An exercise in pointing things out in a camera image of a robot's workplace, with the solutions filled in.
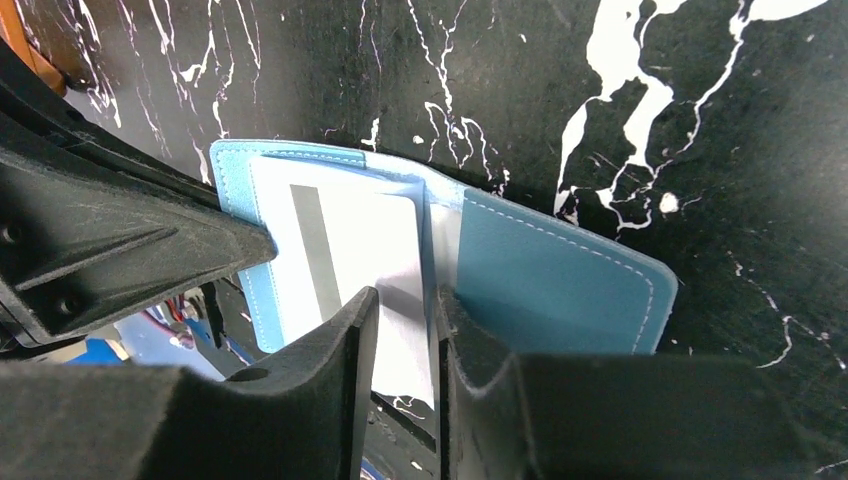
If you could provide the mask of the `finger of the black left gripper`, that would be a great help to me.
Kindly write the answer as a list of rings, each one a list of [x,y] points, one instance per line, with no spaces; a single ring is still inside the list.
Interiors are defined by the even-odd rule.
[[[51,90],[6,44],[1,44],[1,112],[47,142],[94,164],[164,187],[217,209],[217,192],[125,143]]]
[[[270,260],[262,228],[56,148],[1,150],[1,324],[75,338]]]

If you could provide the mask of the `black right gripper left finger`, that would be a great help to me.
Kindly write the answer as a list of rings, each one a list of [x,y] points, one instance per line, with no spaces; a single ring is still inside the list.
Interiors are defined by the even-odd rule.
[[[5,479],[356,479],[379,296],[224,381],[190,369],[5,362]]]

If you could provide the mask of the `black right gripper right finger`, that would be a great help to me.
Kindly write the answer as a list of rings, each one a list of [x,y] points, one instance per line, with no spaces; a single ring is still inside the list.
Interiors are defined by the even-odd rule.
[[[522,353],[435,292],[443,479],[843,479],[762,366]]]

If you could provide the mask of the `blue leather card holder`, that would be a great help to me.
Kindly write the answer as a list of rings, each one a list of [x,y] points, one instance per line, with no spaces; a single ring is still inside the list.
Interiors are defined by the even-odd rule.
[[[656,350],[677,292],[675,275],[659,261],[415,161],[306,142],[216,141],[209,157],[221,208],[263,228],[248,178],[248,163],[258,156],[422,183],[427,340],[434,290],[445,284],[477,322],[520,352]],[[269,351],[261,344],[251,275],[270,261],[240,274],[258,345],[267,353],[285,346]]]

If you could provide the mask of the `white magnetic stripe card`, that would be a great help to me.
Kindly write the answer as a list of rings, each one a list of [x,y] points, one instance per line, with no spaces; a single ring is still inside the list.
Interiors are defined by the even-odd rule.
[[[261,344],[276,351],[378,292],[372,388],[434,404],[426,351],[421,240],[423,185],[317,163],[248,163],[256,215],[277,254],[252,273]]]

